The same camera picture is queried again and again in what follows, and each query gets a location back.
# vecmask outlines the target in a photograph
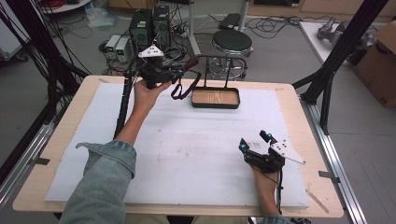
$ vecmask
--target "stool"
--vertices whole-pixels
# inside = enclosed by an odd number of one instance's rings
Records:
[[[215,49],[226,54],[226,57],[214,58],[210,62],[208,70],[213,74],[212,79],[217,77],[233,80],[237,77],[244,78],[247,69],[245,60],[231,57],[231,55],[246,54],[248,56],[252,45],[250,37],[239,31],[222,30],[213,35],[212,44]]]

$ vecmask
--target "wooden table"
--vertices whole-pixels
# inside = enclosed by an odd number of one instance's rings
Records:
[[[62,212],[64,210],[65,203],[46,202],[45,197],[65,149],[73,138],[75,130],[96,92],[96,88],[103,82],[123,83],[123,77],[90,76],[85,78],[41,154],[41,158],[50,159],[49,164],[37,164],[34,167],[14,201],[13,207],[15,210],[29,212]],[[183,85],[188,86],[191,82],[192,80],[189,79],[183,80]],[[222,87],[224,81],[210,80],[208,86]],[[344,211],[332,181],[318,175],[318,171],[326,172],[327,168],[294,88],[290,84],[236,81],[229,82],[228,86],[275,90],[285,123],[288,126],[290,141],[295,150],[306,160],[306,165],[300,165],[300,170],[311,205],[306,209],[283,208],[283,215],[286,217],[341,217]],[[261,215],[259,207],[251,206],[164,204],[128,204],[127,213],[240,217],[259,217]]]

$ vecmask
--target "floor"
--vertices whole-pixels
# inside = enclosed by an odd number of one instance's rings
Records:
[[[228,11],[235,12],[237,8],[237,5],[230,5]],[[219,6],[210,10],[210,13],[227,13]],[[197,15],[206,15],[204,12],[203,5],[197,6]],[[111,34],[124,33],[129,20],[116,19],[114,27],[89,29],[85,12],[75,10],[62,15],[60,21],[68,23],[82,18],[82,21],[67,25],[72,33],[65,35],[64,39],[92,74],[101,74],[106,69],[106,61],[98,46]],[[213,33],[217,26],[210,17],[204,16],[197,18],[196,24],[196,28],[204,24],[201,33]],[[245,33],[253,40],[254,52],[246,58],[248,73],[241,81],[293,83],[314,73],[321,65],[298,27],[285,26],[271,39],[260,38],[249,29]],[[202,53],[213,51],[209,44],[210,36],[196,37]],[[61,46],[58,39],[54,42]],[[13,61],[0,67],[0,164],[45,105],[46,88],[44,78],[31,61]],[[297,92],[302,93],[305,89],[302,87]],[[320,104],[321,99],[318,98],[318,107]],[[329,132],[367,222],[395,223],[396,167],[393,163],[396,162],[396,109],[382,107],[350,66],[342,66],[333,81]],[[14,211],[11,206],[17,192],[0,211],[1,223],[57,223],[52,214]],[[313,223],[350,223],[347,215],[339,219],[311,220]]]

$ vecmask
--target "person's left hand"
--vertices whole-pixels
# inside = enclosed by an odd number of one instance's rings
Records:
[[[140,80],[134,84],[134,110],[136,115],[146,116],[154,107],[161,92],[168,89],[172,82],[162,83],[159,87],[149,90],[145,80]]]

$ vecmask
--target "hand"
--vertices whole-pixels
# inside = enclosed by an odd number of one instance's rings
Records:
[[[152,107],[154,107],[158,96],[161,92],[171,86],[171,81],[161,84],[159,87],[149,90],[145,80],[140,80],[134,84],[134,110],[137,115],[147,116]]]
[[[251,166],[256,181],[256,190],[259,194],[262,212],[265,216],[278,215],[275,190],[278,181],[278,172],[262,174],[258,168]]]

